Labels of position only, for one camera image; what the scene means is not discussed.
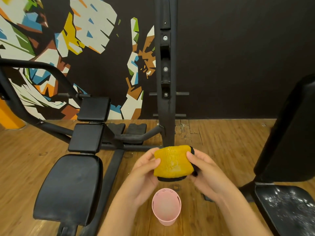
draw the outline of pink bucket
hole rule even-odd
[[[181,210],[179,195],[169,188],[160,189],[153,196],[152,210],[162,225],[172,225],[176,221]]]

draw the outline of colorful geometric mural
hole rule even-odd
[[[116,12],[104,0],[70,0],[70,11],[63,29],[49,34],[49,41],[42,41],[41,35],[46,38],[50,33],[45,8],[49,7],[43,6],[41,0],[0,0],[2,58],[49,63],[67,76],[71,69],[69,53],[79,55],[87,48],[103,53],[110,44],[115,25],[121,21],[117,20]],[[109,119],[140,117],[144,92],[139,85],[139,71],[146,73],[147,78],[155,71],[154,48],[149,50],[154,40],[154,27],[147,34],[143,48],[138,46],[137,18],[131,19],[131,34],[132,52],[127,63],[129,72],[120,77],[126,80],[128,86],[126,100],[118,106],[111,105]],[[144,66],[138,66],[139,56],[144,60]],[[21,68],[16,70],[16,74],[19,75],[18,80],[12,78],[10,81],[29,113],[40,119],[49,119],[42,109],[51,108],[58,111],[58,118],[76,119],[79,106],[73,99],[57,95],[60,92],[58,81],[48,71]],[[73,87],[77,92],[86,93],[75,83]]]

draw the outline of wall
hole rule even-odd
[[[315,0],[179,0],[177,113],[275,117],[315,72]],[[152,0],[0,0],[0,55],[50,63],[77,91],[110,96],[110,119],[157,113]],[[27,110],[75,119],[48,72],[10,69]]]

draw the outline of person's right hand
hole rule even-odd
[[[195,150],[193,155],[187,152],[187,159],[199,167],[198,176],[189,175],[188,178],[207,197],[218,203],[227,194],[237,190],[236,186],[227,178],[223,171],[207,154]]]

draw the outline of yellow orange column base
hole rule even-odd
[[[25,126],[25,123],[14,115],[2,99],[0,99],[0,124],[6,129],[19,129]]]

